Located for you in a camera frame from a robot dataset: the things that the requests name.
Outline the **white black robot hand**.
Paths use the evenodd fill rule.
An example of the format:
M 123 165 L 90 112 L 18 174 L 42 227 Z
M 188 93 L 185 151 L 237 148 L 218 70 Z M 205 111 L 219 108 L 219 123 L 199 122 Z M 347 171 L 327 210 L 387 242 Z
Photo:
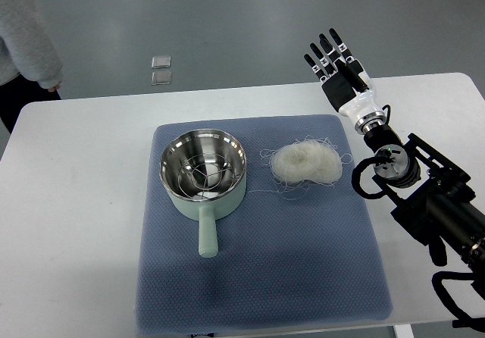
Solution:
M 313 42 L 310 44 L 321 68 L 309 54 L 304 54 L 308 66 L 322 83 L 325 96 L 335 111 L 350 119 L 356 131 L 384 125 L 384 111 L 375 101 L 377 91 L 371 78 L 338 32 L 330 28 L 329 34 L 336 46 L 321 33 L 319 43 L 324 54 Z M 337 61 L 345 62 L 339 70 Z

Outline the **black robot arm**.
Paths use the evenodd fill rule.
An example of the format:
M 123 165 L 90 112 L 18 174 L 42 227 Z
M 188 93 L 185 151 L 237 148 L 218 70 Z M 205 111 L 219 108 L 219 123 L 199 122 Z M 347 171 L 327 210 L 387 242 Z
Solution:
M 352 188 L 364 199 L 388 197 L 394 220 L 426 246 L 432 262 L 447 265 L 451 247 L 469 271 L 438 271 L 433 289 L 455 316 L 454 328 L 484 331 L 484 319 L 473 318 L 453 300 L 444 281 L 468 281 L 484 295 L 484 214 L 472 205 L 476 194 L 470 176 L 417 135 L 402 142 L 389 125 L 391 107 L 375 102 L 375 87 L 361 62 L 353 56 L 335 29 L 320 34 L 304 58 L 333 109 L 347 117 L 374 153 L 352 172 Z

